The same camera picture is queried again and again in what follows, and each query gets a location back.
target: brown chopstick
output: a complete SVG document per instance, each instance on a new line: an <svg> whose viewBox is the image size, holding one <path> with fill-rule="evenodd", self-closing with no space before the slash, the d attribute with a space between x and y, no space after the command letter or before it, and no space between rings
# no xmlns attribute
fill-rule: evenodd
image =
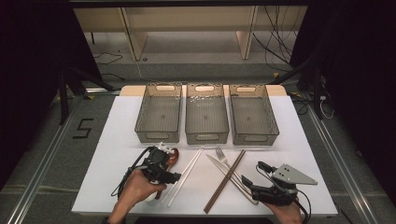
<svg viewBox="0 0 396 224"><path fill-rule="evenodd" d="M227 175L224 176L224 179L221 181L220 185L218 186L218 188L216 189L215 193L213 194L212 198L209 200L209 202L207 203L206 207L204 208L204 211L206 213L209 212L209 210L212 208L213 204L215 203L216 199L219 197L219 195L221 194L222 190L224 189L225 185L227 184L228 180L231 178L231 176L233 175L233 171L235 170L236 166L238 165L238 163L242 160L242 157L245 154L245 150L243 149L241 151L241 153L239 153L238 158L236 158L236 161L233 163L233 166L230 168L230 170L228 171Z"/></svg>

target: plastic bin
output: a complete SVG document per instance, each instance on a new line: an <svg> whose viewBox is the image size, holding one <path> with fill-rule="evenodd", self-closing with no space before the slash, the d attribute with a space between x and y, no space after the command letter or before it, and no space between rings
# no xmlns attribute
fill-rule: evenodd
<svg viewBox="0 0 396 224"><path fill-rule="evenodd" d="M134 131L141 143L178 143L182 107L181 83L146 86Z"/></svg>
<svg viewBox="0 0 396 224"><path fill-rule="evenodd" d="M265 85L230 85L231 127L236 146L271 146L279 136Z"/></svg>
<svg viewBox="0 0 396 224"><path fill-rule="evenodd" d="M187 143L225 144L229 131L222 84L189 83L186 98Z"/></svg>

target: white chopstick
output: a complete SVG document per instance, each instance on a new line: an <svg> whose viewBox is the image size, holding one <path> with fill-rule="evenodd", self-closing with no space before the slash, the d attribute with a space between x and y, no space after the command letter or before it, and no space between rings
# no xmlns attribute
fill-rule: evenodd
<svg viewBox="0 0 396 224"><path fill-rule="evenodd" d="M200 147L200 149L197 151L197 153L195 153L194 157L192 157L191 161L190 161L189 164L186 166L186 168L184 169L183 173L181 173L181 176L183 176L184 173L186 173L187 169L190 168L190 165L196 160L196 158L197 158L197 156L199 155L199 152L200 152L200 150L202 150L202 148L203 148L203 147ZM163 202L167 199L168 195L172 192L173 188L177 185L177 183L178 183L178 181L175 182L175 184L172 185L172 188L170 188L170 189L168 190L168 192L165 194L165 196L164 196L163 199L161 200L161 203L163 203Z"/></svg>
<svg viewBox="0 0 396 224"><path fill-rule="evenodd" d="M169 202L168 207L170 207L170 206L172 205L173 200L176 198L178 192L179 192L180 189L181 189L181 186L183 186L184 181L186 181L187 177L189 176L189 174L190 174L190 172L191 172L191 170L192 170L192 167L194 167L195 163L198 161L198 158L199 158L199 156L201 155L201 152L202 152L203 149L204 149L204 147L201 147L201 148L199 149L199 151L197 152L196 157L193 158L193 163L192 163L192 165L190 166L189 171L186 173L186 175L184 176L184 179L181 181L180 185L178 186L178 189L177 189L177 191L175 192L174 196L172 197L171 201Z"/></svg>

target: metal fork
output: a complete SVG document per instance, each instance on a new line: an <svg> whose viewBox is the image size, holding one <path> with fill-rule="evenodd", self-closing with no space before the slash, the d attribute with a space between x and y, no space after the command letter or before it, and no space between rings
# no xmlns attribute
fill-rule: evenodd
<svg viewBox="0 0 396 224"><path fill-rule="evenodd" d="M216 154L218 154L220 162L226 165L229 169L231 169L231 166L230 164L228 164L227 158L225 157L220 147L216 148ZM248 190L247 187L242 183L242 177L236 171L233 171L233 174L236 176L236 178L238 178L241 187L245 190Z"/></svg>

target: hand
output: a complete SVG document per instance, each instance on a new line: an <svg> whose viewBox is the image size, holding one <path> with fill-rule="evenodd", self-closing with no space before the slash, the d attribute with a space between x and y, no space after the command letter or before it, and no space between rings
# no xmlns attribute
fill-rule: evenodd
<svg viewBox="0 0 396 224"><path fill-rule="evenodd" d="M271 209L281 224L303 223L300 207L296 203L291 203L287 206L276 206L270 203L265 203L265 205Z"/></svg>
<svg viewBox="0 0 396 224"><path fill-rule="evenodd" d="M165 184L150 184L141 170L134 170L128 177L125 187L107 219L108 223L122 223L135 204L144 201L150 194L166 189Z"/></svg>

